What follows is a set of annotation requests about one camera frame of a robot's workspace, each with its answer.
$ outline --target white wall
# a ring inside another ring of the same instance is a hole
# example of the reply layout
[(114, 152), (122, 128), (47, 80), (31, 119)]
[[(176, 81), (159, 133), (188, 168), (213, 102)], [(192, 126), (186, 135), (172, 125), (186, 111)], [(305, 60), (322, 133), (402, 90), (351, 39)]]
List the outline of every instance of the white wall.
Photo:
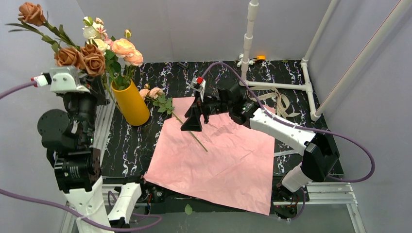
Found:
[[(131, 41), (147, 62), (236, 60), (243, 52), (250, 0), (77, 0), (115, 38)], [(330, 0), (260, 0), (251, 56), (301, 59)]]
[[(340, 1), (309, 71), (323, 101), (384, 21), (397, 0)], [(369, 233), (410, 232), (412, 9), (392, 29), (356, 82), (325, 111), (331, 130), (364, 144), (376, 160), (369, 180), (354, 183)], [(370, 162), (359, 149), (337, 140), (346, 178), (360, 178)]]
[[(4, 24), (18, 22), (18, 7), (22, 3), (23, 0), (7, 0), (1, 7), (0, 92), (29, 81), (54, 65), (53, 51), (37, 34), (7, 32), (11, 27)], [(75, 0), (37, 0), (36, 3), (49, 11), (52, 24), (64, 24), (75, 42), (83, 40), (84, 15)], [(0, 101), (0, 187), (65, 204), (37, 132), (38, 119), (53, 108), (63, 108), (62, 100), (48, 88), (30, 87)], [(63, 220), (62, 210), (5, 196), (0, 196), (0, 206), (2, 233), (54, 233), (59, 231)]]

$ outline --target flower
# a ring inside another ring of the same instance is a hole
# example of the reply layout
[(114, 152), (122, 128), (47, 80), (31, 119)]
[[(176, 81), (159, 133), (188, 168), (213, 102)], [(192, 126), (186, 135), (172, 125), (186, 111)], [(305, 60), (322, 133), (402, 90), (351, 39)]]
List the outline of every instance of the flower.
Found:
[(146, 95), (148, 95), (150, 92), (149, 89), (142, 89), (139, 91), (140, 96), (142, 97), (143, 100), (146, 100)]
[(20, 21), (31, 23), (38, 27), (46, 22), (46, 18), (43, 15), (43, 9), (40, 4), (34, 5), (31, 2), (25, 2), (18, 8), (18, 10), (20, 11), (18, 15), (21, 16), (18, 18)]
[(80, 52), (82, 53), (83, 56), (87, 56), (92, 53), (100, 53), (101, 55), (103, 55), (102, 51), (99, 50), (98, 47), (96, 47), (95, 45), (91, 45), (91, 44), (86, 44), (84, 47), (81, 47)]
[(98, 48), (100, 51), (103, 52), (103, 55), (106, 54), (106, 52), (105, 52), (106, 50), (109, 50), (109, 49), (110, 49), (110, 45), (107, 44), (107, 43), (105, 43), (103, 40), (100, 40), (100, 39), (93, 39), (93, 40), (94, 40), (94, 42), (96, 43), (97, 48)]
[(113, 42), (112, 51), (120, 58), (133, 56), (135, 46), (128, 40), (122, 38)]
[(89, 76), (96, 77), (106, 70), (105, 58), (101, 51), (91, 53), (85, 57), (86, 71)]
[(124, 63), (128, 66), (141, 66), (143, 64), (143, 56), (138, 50), (133, 51), (133, 56), (125, 57)]
[(132, 37), (132, 31), (129, 29), (124, 30), (124, 37), (126, 37), (126, 39)]
[(93, 26), (86, 26), (83, 28), (83, 37), (86, 39), (94, 39), (99, 36), (99, 32)]
[(155, 87), (150, 91), (149, 96), (152, 97), (153, 99), (157, 99), (157, 97), (159, 97), (159, 95), (162, 95), (162, 94), (163, 94), (163, 90), (158, 87)]
[(97, 17), (96, 17), (96, 20), (95, 20), (95, 21), (96, 21), (96, 23), (100, 23), (100, 24), (102, 24), (102, 25), (104, 24), (104, 23), (103, 23), (103, 20), (101, 20), (100, 18), (97, 18)]
[(62, 66), (75, 66), (77, 69), (84, 69), (85, 62), (83, 61), (83, 55), (73, 47), (61, 48), (58, 53), (54, 55), (56, 65)]

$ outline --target pvc pipe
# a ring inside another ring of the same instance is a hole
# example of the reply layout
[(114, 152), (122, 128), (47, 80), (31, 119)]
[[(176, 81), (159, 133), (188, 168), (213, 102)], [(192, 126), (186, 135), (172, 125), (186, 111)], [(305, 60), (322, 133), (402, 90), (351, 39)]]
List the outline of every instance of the pvc pipe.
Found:
[(315, 106), (315, 99), (313, 97), (312, 83), (310, 82), (310, 79), (309, 79), (308, 64), (304, 62), (304, 63), (301, 63), (300, 65), (302, 67), (303, 77), (305, 78), (306, 94), (308, 95), (310, 115), (312, 116), (316, 112), (316, 106)]
[(335, 9), (337, 4), (338, 4), (338, 0), (332, 0), (329, 6), (327, 7), (326, 13), (323, 16), (321, 24), (319, 24), (318, 30), (316, 31), (315, 36), (313, 37), (312, 42), (309, 45), (309, 49), (306, 52), (305, 57), (303, 58), (304, 61), (307, 62), (310, 56), (312, 55), (312, 52), (315, 49), (316, 44), (318, 43), (319, 38), (321, 37), (323, 30), (325, 29), (327, 23), (329, 22), (329, 18), (332, 15), (332, 12)]
[(305, 85), (294, 85), (294, 84), (281, 84), (281, 83), (263, 83), (263, 82), (251, 82), (246, 81), (248, 86), (267, 86), (267, 87), (276, 87), (281, 89), (290, 89), (290, 90), (301, 90), (305, 91)]
[(362, 49), (359, 55), (355, 58), (353, 63), (350, 65), (345, 74), (341, 77), (336, 86), (332, 89), (329, 95), (326, 97), (325, 101), (319, 106), (312, 120), (316, 121), (319, 119), (321, 114), (325, 111), (329, 103), (336, 97), (340, 97), (342, 92), (346, 90), (353, 80), (356, 78), (356, 74), (359, 70), (366, 64), (368, 58), (376, 50), (376, 48), (383, 42), (385, 36), (388, 34), (389, 30), (397, 22), (397, 20), (409, 9), (412, 0), (400, 0), (395, 8), (389, 13), (385, 21), (381, 24), (372, 38), (368, 41), (366, 46)]
[(256, 15), (258, 13), (258, 0), (251, 0), (249, 3), (249, 7), (247, 10), (247, 28), (246, 34), (244, 36), (244, 44), (243, 44), (243, 58), (242, 58), (242, 79), (246, 80), (246, 73), (249, 67), (249, 52), (252, 46), (253, 40), (253, 27), (255, 24)]

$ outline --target vase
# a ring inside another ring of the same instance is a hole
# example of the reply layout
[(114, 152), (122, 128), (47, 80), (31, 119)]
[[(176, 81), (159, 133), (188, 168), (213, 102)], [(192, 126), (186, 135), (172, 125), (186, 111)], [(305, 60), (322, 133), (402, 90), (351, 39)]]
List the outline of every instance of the vase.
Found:
[(139, 126), (147, 122), (150, 117), (149, 109), (133, 81), (131, 81), (128, 88), (121, 91), (113, 87), (113, 82), (111, 83), (111, 88), (127, 123)]

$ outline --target pink paper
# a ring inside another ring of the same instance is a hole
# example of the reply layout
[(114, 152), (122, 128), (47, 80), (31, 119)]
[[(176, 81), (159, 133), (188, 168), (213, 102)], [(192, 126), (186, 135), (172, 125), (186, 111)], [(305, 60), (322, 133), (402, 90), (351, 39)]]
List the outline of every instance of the pink paper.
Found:
[[(192, 103), (193, 97), (173, 99), (183, 122)], [(269, 215), (274, 138), (234, 123), (228, 114), (214, 115), (202, 132), (193, 132), (206, 152), (189, 132), (180, 131), (181, 125), (174, 117), (165, 121), (144, 178), (178, 193)]]

